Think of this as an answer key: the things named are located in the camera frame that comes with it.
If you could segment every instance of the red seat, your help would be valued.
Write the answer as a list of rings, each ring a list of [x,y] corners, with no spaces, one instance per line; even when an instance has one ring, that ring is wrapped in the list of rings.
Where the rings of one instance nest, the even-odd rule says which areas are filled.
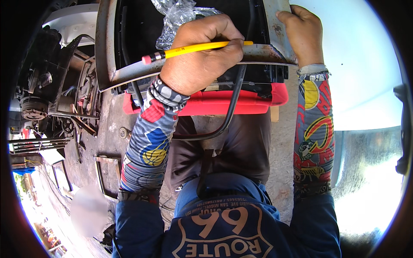
[[[272,99],[261,98],[255,92],[241,90],[234,114],[263,114],[269,106],[282,106],[288,101],[288,92],[284,83],[272,83]],[[232,91],[198,91],[191,95],[186,107],[179,116],[225,115],[231,101]],[[134,109],[131,94],[125,93],[123,111],[126,114],[136,114],[140,108]]]

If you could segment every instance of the patterned arm sleeve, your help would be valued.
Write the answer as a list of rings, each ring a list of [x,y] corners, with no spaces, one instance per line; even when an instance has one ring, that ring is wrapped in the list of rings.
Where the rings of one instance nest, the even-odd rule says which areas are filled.
[[[150,202],[158,202],[178,112],[188,99],[159,77],[152,82],[123,160],[120,200],[129,199],[131,195],[125,192],[132,192],[133,196],[145,194],[152,199]]]
[[[294,203],[331,194],[330,174],[334,160],[329,73],[325,65],[298,71],[299,96],[294,142]]]

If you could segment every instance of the plastic bag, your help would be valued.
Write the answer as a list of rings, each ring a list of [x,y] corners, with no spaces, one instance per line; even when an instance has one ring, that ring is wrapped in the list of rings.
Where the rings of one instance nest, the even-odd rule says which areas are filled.
[[[215,8],[195,7],[193,0],[151,0],[155,8],[163,15],[164,28],[156,41],[156,48],[168,50],[171,48],[179,26],[196,19],[197,15],[210,16],[221,14]]]

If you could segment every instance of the blue shirt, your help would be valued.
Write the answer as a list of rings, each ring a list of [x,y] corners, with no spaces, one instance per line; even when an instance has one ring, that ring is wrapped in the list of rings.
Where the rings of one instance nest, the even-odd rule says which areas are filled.
[[[198,200],[197,179],[192,180],[183,187],[166,232],[157,205],[121,201],[116,235],[122,257],[341,256],[332,196],[315,195],[296,203],[288,226],[266,203],[263,185],[230,173],[208,175],[206,185],[250,196]],[[119,257],[115,248],[112,257]]]

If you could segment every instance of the hand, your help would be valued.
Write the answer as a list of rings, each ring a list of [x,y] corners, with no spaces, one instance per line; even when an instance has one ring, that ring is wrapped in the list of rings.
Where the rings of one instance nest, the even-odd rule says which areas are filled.
[[[320,18],[298,5],[291,5],[291,12],[276,12],[275,15],[285,25],[299,68],[309,64],[324,64]]]
[[[190,96],[209,86],[242,60],[244,36],[225,14],[181,25],[171,48],[211,42],[214,38],[230,42],[220,50],[203,50],[168,58],[161,70],[162,81],[174,91]]]

